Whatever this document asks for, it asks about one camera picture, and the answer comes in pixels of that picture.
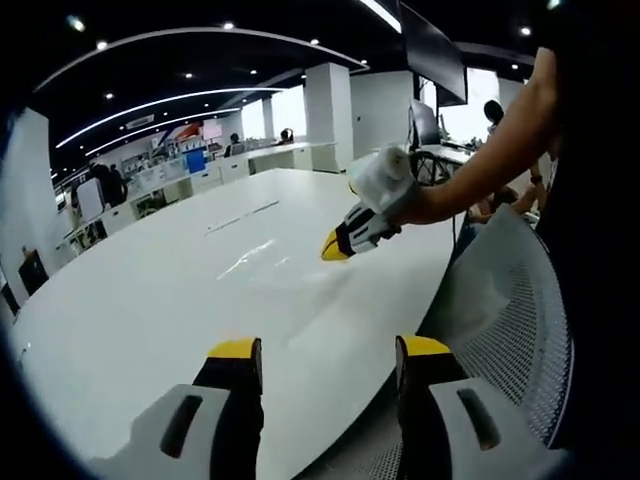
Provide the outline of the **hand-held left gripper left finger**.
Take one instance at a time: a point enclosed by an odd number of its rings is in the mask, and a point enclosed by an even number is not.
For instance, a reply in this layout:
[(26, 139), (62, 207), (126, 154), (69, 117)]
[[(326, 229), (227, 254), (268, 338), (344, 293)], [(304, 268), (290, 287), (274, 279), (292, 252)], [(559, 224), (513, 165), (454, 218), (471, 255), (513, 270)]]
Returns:
[(223, 342), (190, 384), (178, 384), (132, 425), (132, 479), (255, 479), (264, 412), (262, 345)]

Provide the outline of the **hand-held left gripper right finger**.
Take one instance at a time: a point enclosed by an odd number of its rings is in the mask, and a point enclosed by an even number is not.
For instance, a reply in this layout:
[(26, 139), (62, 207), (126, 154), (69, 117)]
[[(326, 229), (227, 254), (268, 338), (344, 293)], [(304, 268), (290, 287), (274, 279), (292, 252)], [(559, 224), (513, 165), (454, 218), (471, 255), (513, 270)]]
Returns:
[(401, 471), (408, 479), (545, 479), (551, 452), (524, 414), (485, 380), (470, 378), (445, 344), (398, 336)]

